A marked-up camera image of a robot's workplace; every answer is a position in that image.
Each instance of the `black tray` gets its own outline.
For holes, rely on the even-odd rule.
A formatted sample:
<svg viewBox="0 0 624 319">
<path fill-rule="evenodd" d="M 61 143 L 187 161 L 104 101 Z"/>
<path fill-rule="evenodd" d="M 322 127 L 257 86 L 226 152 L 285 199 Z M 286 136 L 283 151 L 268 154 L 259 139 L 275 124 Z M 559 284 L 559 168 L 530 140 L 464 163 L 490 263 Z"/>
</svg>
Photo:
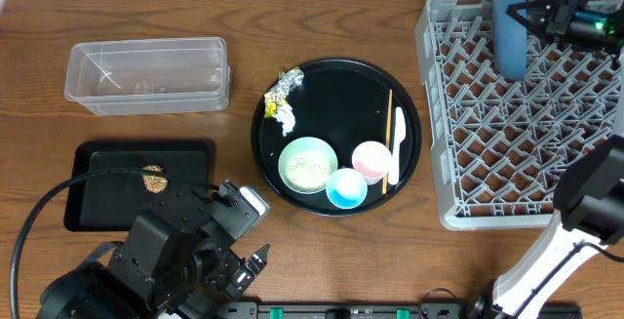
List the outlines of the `black tray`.
<svg viewBox="0 0 624 319">
<path fill-rule="evenodd" d="M 420 122 L 410 95 L 390 74 L 360 60 L 315 60 L 299 67 L 304 73 L 303 85 L 288 96 L 296 120 L 292 133 L 284 138 L 280 123 L 273 118 L 264 119 L 264 98 L 255 109 L 252 150 L 260 172 L 283 198 L 312 213 L 350 216 L 382 205 L 403 188 L 418 162 Z M 400 106 L 405 113 L 407 133 L 401 143 L 399 183 L 388 185 L 385 196 L 379 182 L 369 186 L 367 198 L 360 206 L 341 210 L 330 202 L 325 190 L 301 194 L 284 185 L 278 173 L 278 159 L 293 140 L 303 137 L 324 140 L 334 149 L 339 168 L 351 167 L 351 153 L 358 144 L 367 140 L 385 142 L 390 89 L 393 108 Z"/>
<path fill-rule="evenodd" d="M 156 164 L 165 173 L 208 181 L 211 144 L 185 141 L 88 141 L 76 149 L 72 176 L 109 168 Z M 111 175 L 69 187 L 64 224 L 69 231 L 128 231 L 150 203 L 192 197 L 199 188 L 169 181 L 160 193 L 147 191 L 140 176 Z"/>
</svg>

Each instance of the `white plastic knife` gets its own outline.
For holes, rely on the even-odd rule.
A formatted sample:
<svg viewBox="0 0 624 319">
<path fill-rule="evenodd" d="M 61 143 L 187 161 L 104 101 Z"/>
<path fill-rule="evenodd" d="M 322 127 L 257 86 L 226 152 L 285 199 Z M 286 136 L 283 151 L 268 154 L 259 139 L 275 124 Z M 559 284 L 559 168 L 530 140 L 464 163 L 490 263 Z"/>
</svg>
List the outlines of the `white plastic knife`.
<svg viewBox="0 0 624 319">
<path fill-rule="evenodd" d="M 401 107 L 395 108 L 394 116 L 394 142 L 392 144 L 392 166 L 388 173 L 388 183 L 395 185 L 399 183 L 399 147 L 406 139 L 406 117 Z"/>
</svg>

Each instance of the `green tape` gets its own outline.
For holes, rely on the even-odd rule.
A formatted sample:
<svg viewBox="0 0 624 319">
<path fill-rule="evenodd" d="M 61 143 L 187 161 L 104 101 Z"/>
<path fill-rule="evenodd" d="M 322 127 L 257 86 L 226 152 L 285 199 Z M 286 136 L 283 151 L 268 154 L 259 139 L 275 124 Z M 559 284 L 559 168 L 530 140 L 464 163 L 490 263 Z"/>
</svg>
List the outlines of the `green tape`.
<svg viewBox="0 0 624 319">
<path fill-rule="evenodd" d="M 271 319 L 282 319 L 284 318 L 284 309 L 282 308 L 271 308 Z"/>
<path fill-rule="evenodd" d="M 406 309 L 397 309 L 397 319 L 410 319 L 410 311 Z"/>
</svg>

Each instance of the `black round tray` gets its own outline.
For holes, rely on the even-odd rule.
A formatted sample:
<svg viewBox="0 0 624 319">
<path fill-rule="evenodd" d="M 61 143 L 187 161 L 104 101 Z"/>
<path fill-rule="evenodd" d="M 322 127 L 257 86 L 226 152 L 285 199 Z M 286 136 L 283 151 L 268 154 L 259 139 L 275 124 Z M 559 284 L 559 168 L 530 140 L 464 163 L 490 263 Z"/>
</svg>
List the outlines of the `black round tray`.
<svg viewBox="0 0 624 319">
<path fill-rule="evenodd" d="M 296 121 L 291 133 L 283 137 L 281 123 L 274 118 L 264 119 L 264 98 L 255 109 L 252 150 L 260 172 L 280 196 L 319 215 L 351 216 L 382 205 L 403 188 L 418 162 L 422 137 L 410 95 L 390 74 L 360 60 L 315 60 L 299 68 L 304 73 L 303 84 L 288 96 Z M 393 110 L 400 106 L 406 117 L 406 139 L 401 143 L 401 175 L 397 185 L 388 185 L 385 195 L 381 194 L 382 182 L 371 185 L 360 206 L 342 210 L 330 202 L 325 190 L 301 194 L 282 182 L 278 159 L 293 140 L 303 137 L 324 140 L 334 149 L 339 168 L 351 168 L 351 153 L 358 144 L 367 140 L 385 142 L 390 89 Z"/>
</svg>

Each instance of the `pink cup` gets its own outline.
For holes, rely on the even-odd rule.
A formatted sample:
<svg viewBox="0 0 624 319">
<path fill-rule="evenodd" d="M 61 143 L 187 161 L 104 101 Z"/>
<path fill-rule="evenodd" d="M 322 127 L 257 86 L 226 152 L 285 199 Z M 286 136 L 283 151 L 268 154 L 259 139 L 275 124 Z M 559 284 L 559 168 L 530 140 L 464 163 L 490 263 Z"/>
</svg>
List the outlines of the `pink cup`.
<svg viewBox="0 0 624 319">
<path fill-rule="evenodd" d="M 367 181 L 367 185 L 378 183 L 392 166 L 392 153 L 377 141 L 360 143 L 351 156 L 351 164 Z"/>
</svg>

